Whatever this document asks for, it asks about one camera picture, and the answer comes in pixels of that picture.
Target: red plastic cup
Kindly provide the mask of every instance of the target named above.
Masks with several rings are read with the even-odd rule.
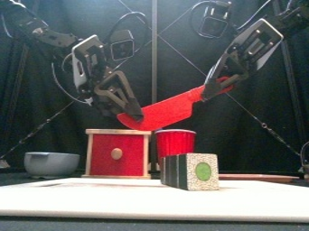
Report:
[[[196,133],[190,130],[167,129],[155,132],[157,160],[168,155],[194,151]]]

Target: wooden box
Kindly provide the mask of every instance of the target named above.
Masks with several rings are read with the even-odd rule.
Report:
[[[87,129],[88,151],[83,177],[148,179],[151,132]]]

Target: patterned block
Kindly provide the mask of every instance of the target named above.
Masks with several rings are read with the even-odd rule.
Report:
[[[160,181],[184,190],[218,190],[216,155],[186,153],[164,157]]]

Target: ceramic bowl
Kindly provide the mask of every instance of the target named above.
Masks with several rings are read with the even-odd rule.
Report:
[[[80,156],[61,152],[25,152],[24,168],[33,178],[67,177],[77,169]]]

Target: green circle sticker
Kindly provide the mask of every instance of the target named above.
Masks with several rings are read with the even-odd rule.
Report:
[[[211,177],[211,168],[206,162],[199,162],[195,167],[198,180],[207,181]]]

